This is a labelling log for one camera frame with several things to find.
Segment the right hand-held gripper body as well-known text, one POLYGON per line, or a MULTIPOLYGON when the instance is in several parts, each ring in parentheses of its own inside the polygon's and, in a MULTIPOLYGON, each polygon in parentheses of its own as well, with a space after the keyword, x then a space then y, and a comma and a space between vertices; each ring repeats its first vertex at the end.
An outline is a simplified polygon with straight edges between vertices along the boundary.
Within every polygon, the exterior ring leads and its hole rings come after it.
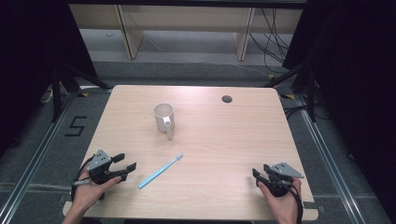
POLYGON ((268 177, 270 187, 267 188, 275 197, 282 197, 287 194, 294 177, 304 178, 304 175, 299 173, 297 170, 295 170, 293 167, 285 162, 280 162, 278 164, 272 165, 270 166, 270 168, 274 171, 275 177, 268 177))

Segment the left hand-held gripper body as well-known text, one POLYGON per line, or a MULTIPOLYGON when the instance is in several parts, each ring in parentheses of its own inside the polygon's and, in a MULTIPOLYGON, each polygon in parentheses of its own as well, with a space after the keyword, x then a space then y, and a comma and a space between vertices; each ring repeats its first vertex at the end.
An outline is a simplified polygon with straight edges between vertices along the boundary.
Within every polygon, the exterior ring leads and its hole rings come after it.
POLYGON ((108 177, 110 173, 109 167, 113 163, 110 156, 108 156, 102 149, 99 149, 90 161, 87 171, 91 180, 98 185, 106 183, 111 178, 108 177))

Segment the person's left hand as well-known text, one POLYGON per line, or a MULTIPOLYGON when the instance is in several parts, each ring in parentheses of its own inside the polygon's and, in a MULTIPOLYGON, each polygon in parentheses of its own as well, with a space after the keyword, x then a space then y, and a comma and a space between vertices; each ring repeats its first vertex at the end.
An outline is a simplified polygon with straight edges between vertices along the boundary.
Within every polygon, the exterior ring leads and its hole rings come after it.
POLYGON ((97 185, 88 183, 80 185, 76 188, 74 201, 70 208, 70 212, 84 214, 91 206, 93 206, 108 189, 116 186, 121 181, 119 176, 111 178, 106 183, 97 185))

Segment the person's right hand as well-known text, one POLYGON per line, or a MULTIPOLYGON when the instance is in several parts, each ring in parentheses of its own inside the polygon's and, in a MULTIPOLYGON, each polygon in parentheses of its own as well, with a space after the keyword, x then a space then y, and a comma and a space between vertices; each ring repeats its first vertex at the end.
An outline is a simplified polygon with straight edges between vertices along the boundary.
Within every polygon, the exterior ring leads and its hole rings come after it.
POLYGON ((275 197, 262 182, 258 183, 277 224, 298 224, 299 203, 296 197, 301 197, 301 185, 300 179, 293 178, 290 192, 282 197, 275 197))

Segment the light blue toothbrush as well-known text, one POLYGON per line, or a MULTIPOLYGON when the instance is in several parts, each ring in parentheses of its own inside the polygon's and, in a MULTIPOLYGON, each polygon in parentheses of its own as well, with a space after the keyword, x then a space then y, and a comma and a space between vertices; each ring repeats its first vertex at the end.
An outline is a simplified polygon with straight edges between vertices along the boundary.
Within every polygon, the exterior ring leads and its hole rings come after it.
POLYGON ((147 184, 149 184, 152 180, 154 180, 157 176, 161 175, 163 172, 165 172, 169 167, 171 167, 175 162, 181 160, 183 158, 183 153, 177 154, 171 161, 166 163, 163 167, 161 167, 159 170, 148 176, 143 182, 141 182, 138 185, 139 189, 142 189, 145 187, 147 184))

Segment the black metal stand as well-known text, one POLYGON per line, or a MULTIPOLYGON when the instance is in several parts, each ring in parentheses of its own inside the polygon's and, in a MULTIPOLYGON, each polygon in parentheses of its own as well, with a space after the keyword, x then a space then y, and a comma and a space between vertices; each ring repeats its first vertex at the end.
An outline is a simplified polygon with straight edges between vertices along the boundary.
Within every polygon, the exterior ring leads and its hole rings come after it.
POLYGON ((80 91, 76 78, 81 77, 103 90, 111 90, 112 86, 101 81, 96 73, 90 75, 67 63, 57 63, 51 74, 51 87, 53 99, 53 117, 56 121, 62 114, 61 86, 64 86, 67 92, 77 93, 80 91))
POLYGON ((293 76, 295 76, 295 79, 291 86, 291 90, 294 93, 301 93, 303 90, 307 90, 306 110, 308 117, 315 122, 315 74, 309 63, 301 63, 289 70, 289 72, 271 80, 263 86, 264 88, 273 88, 293 76))

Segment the black curtain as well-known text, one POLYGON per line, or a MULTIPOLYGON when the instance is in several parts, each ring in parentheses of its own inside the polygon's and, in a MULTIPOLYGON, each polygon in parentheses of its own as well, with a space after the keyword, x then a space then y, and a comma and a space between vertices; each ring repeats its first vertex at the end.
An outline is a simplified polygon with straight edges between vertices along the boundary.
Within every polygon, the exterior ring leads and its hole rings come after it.
POLYGON ((96 71, 66 0, 0 0, 0 157, 16 139, 67 64, 96 71))
POLYGON ((337 9, 314 73, 338 131, 396 224, 396 0, 306 0, 284 66, 303 61, 337 9))

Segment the aluminium floor rail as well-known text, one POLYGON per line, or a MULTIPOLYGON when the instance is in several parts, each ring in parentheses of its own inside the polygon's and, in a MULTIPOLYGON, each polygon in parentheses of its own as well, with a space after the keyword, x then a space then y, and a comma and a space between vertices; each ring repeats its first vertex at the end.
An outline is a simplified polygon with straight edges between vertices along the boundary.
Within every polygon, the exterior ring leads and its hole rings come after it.
POLYGON ((23 173, 19 177, 18 181, 15 184, 11 184, 7 188, 7 191, 9 192, 7 200, 0 207, 0 224, 9 224, 13 218, 42 161, 45 159, 45 156, 50 150, 50 145, 53 142, 58 130, 60 129, 69 107, 75 101, 76 97, 77 94, 75 92, 68 93, 65 96, 61 106, 61 112, 59 113, 58 117, 50 123, 50 126, 48 127, 40 144, 35 149, 35 153, 32 155, 29 162, 24 166, 23 173))
POLYGON ((304 109, 302 111, 302 116, 304 118, 307 129, 314 140, 318 153, 320 154, 326 170, 328 171, 334 187, 340 197, 340 200, 346 209, 346 213, 348 214, 351 223, 367 224, 358 203, 352 195, 351 190, 349 189, 345 179, 343 178, 338 166, 335 163, 334 158, 332 157, 332 154, 327 144, 325 143, 325 140, 318 128, 318 125, 312 120, 311 116, 308 114, 308 109, 304 109))

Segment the beige wooden furniture frame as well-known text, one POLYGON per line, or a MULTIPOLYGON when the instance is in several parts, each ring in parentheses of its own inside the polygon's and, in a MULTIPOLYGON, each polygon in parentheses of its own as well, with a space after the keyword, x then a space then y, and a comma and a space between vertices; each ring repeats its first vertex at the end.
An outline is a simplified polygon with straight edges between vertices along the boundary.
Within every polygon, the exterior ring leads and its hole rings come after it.
POLYGON ((300 9, 258 7, 161 7, 71 4, 80 29, 119 30, 127 56, 137 56, 146 31, 225 32, 233 35, 236 57, 243 61, 248 34, 292 35, 300 9))

